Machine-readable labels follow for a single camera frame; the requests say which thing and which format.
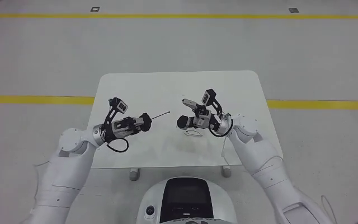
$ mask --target white tabletop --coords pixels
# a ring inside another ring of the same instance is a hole
[[[145,112],[151,117],[170,113],[154,119],[150,131],[127,137],[129,149],[125,153],[116,153],[105,145],[100,147],[92,168],[227,165],[221,157],[224,138],[214,137],[209,130],[203,129],[196,129],[203,137],[189,137],[176,127],[181,115],[194,116],[182,99],[201,104],[205,90],[210,88],[216,92],[216,99],[225,113],[240,113],[257,119],[261,134],[282,156],[260,81],[252,71],[106,74],[97,89],[89,127],[103,123],[109,111],[108,99],[115,96],[127,103],[128,110],[114,120],[138,117]],[[117,140],[111,146],[122,150],[125,145]],[[225,143],[225,158],[230,165],[241,164],[229,140]]]

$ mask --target black display screen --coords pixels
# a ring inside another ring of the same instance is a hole
[[[206,203],[206,192],[199,186],[172,186],[168,189],[168,203]]]

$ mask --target gray floor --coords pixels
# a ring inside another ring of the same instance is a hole
[[[356,1],[2,0],[1,13],[348,14]],[[258,73],[267,99],[357,100],[356,20],[97,20],[0,18],[0,95],[94,96],[106,73],[221,71]],[[67,128],[86,128],[90,106],[0,105],[0,222],[17,224],[33,203],[32,164],[47,161]],[[271,109],[293,182],[338,223],[358,222],[358,111]],[[263,191],[242,167],[92,170],[67,223],[134,223],[156,182],[207,178],[228,191],[239,223],[274,223]]]

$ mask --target white cable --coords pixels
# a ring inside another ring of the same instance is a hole
[[[226,160],[226,158],[225,158],[225,151],[224,151],[224,148],[225,148],[225,141],[226,141],[226,138],[227,138],[227,136],[225,136],[225,138],[224,138],[224,143],[223,143],[223,148],[222,148],[222,158],[224,158],[224,160],[225,160],[226,164],[227,164],[228,166],[230,166],[230,164],[228,163],[228,161],[227,161],[227,160]]]
[[[40,177],[39,177],[39,171],[37,170],[37,168],[38,168],[39,166],[42,166],[42,165],[47,164],[48,162],[49,162],[49,161],[43,162],[43,163],[37,164],[37,165],[32,165],[33,168],[35,169],[35,172],[36,172],[36,182],[37,182],[37,184],[36,184],[36,191],[35,191],[35,195],[34,195],[34,205],[32,206],[31,211],[36,207],[36,204],[37,204],[36,196],[37,196],[37,193],[39,192],[39,180],[40,180]],[[31,217],[31,215],[32,215],[32,214],[31,214],[31,212],[30,212],[30,214],[29,214],[24,220],[22,220],[19,224],[23,224],[26,220],[28,220],[28,219]]]
[[[186,136],[191,136],[191,137],[202,137],[203,135],[200,133],[200,132],[198,132],[197,130],[186,130],[185,132],[184,132],[184,134],[186,135]]]
[[[272,160],[273,158],[280,158],[282,162],[284,162],[284,158],[282,158],[281,156],[272,156],[270,157],[268,160],[266,160],[262,166],[260,166],[260,168],[258,168],[255,172],[253,172],[253,174],[251,175],[254,175],[255,173],[259,172],[270,160]]]
[[[327,199],[327,197],[326,197],[325,195],[321,195],[321,203],[322,203],[322,206],[323,206],[324,211],[325,211],[326,214],[329,216],[329,214],[328,214],[328,212],[327,212],[327,209],[326,209],[326,207],[324,206],[323,198],[326,200],[326,202],[327,202],[327,204],[328,204],[328,206],[329,206],[329,208],[330,208],[330,210],[331,210],[331,212],[332,212],[333,220],[335,221],[335,224],[338,224],[338,223],[337,223],[337,218],[336,218],[335,212],[333,211],[333,208],[332,208],[330,202],[328,201],[328,199]]]

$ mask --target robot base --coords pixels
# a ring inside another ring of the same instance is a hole
[[[220,186],[201,178],[170,178],[152,186],[140,203],[136,223],[179,218],[214,218],[237,223],[234,205]]]

